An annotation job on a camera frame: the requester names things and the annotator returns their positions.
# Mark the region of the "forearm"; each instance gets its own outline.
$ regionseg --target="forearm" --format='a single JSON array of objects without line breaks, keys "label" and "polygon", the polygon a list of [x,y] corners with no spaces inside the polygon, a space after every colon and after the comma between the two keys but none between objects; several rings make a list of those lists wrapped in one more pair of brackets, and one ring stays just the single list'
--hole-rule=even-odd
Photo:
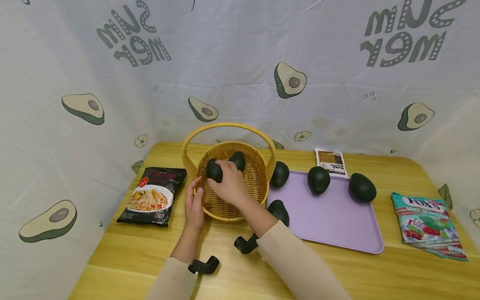
[{"label": "forearm", "polygon": [[188,270],[188,266],[197,255],[200,232],[201,230],[185,225],[175,249],[150,289],[147,300],[190,299],[197,276]]},{"label": "forearm", "polygon": [[176,258],[186,264],[191,264],[197,256],[198,241],[201,232],[201,229],[185,225],[180,239],[170,257]]},{"label": "forearm", "polygon": [[295,298],[350,299],[325,262],[282,222],[275,224],[257,243],[262,259],[277,272]]},{"label": "forearm", "polygon": [[238,209],[252,231],[261,238],[278,220],[253,198],[240,202]]}]

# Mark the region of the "lavender plastic tray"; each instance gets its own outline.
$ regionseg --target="lavender plastic tray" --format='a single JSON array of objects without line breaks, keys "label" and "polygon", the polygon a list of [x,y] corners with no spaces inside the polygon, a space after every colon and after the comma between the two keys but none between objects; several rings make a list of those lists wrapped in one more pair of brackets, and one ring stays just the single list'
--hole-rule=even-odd
[{"label": "lavender plastic tray", "polygon": [[348,182],[332,177],[325,193],[313,196],[307,173],[290,171],[282,188],[270,189],[267,206],[282,200],[290,216],[290,230],[303,240],[379,254],[384,250],[384,241],[372,204],[353,201]]}]

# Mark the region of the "white fabric backdrop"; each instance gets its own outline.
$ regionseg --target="white fabric backdrop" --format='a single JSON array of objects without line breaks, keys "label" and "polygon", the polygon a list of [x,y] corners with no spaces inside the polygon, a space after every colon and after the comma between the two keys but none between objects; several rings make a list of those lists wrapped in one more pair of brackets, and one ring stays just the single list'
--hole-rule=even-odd
[{"label": "white fabric backdrop", "polygon": [[[68,296],[105,229],[99,223],[108,224],[135,175],[131,166],[155,143],[181,142],[205,124],[189,97],[214,107],[214,122],[247,123],[286,149],[416,160],[439,187],[448,183],[454,212],[480,247],[480,228],[469,218],[480,208],[480,2],[412,2],[411,18],[410,0],[2,3],[2,298]],[[393,26],[385,16],[375,33],[372,18],[369,33],[371,16],[395,6]],[[120,34],[113,27],[111,36],[98,33],[109,20]],[[423,44],[415,58],[417,42],[435,35],[437,43],[428,50]],[[164,49],[150,45],[154,39]],[[379,39],[371,59],[361,45]],[[119,56],[125,51],[129,59]],[[383,67],[382,60],[392,65]],[[298,95],[280,97],[274,77],[280,62],[305,74]],[[93,94],[104,123],[89,123],[62,106],[64,96],[75,94]],[[403,110],[415,102],[433,110],[433,118],[399,130]],[[297,135],[305,131],[310,134]],[[265,146],[233,129],[193,142],[216,140]],[[63,199],[78,211],[67,234],[37,243],[19,239],[23,224]]]}]

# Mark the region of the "black food package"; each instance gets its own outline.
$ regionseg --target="black food package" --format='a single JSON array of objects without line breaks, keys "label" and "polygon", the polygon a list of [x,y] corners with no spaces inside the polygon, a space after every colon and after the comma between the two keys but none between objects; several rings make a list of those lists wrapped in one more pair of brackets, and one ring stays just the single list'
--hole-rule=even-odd
[{"label": "black food package", "polygon": [[175,197],[180,193],[185,169],[148,167],[117,222],[168,227]]}]

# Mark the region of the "human hand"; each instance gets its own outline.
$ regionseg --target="human hand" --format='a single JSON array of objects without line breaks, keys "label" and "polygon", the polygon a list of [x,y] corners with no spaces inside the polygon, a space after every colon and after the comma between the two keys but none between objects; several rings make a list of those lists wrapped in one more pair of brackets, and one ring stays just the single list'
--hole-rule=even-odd
[{"label": "human hand", "polygon": [[185,229],[193,229],[198,232],[201,232],[204,227],[205,216],[202,207],[204,190],[198,188],[194,196],[193,189],[200,180],[202,180],[202,176],[192,180],[187,187],[187,195],[185,196]]},{"label": "human hand", "polygon": [[228,160],[217,160],[215,163],[222,168],[222,182],[217,183],[211,178],[207,182],[218,197],[237,208],[242,203],[253,200],[243,181],[242,172],[237,170],[235,163]]}]

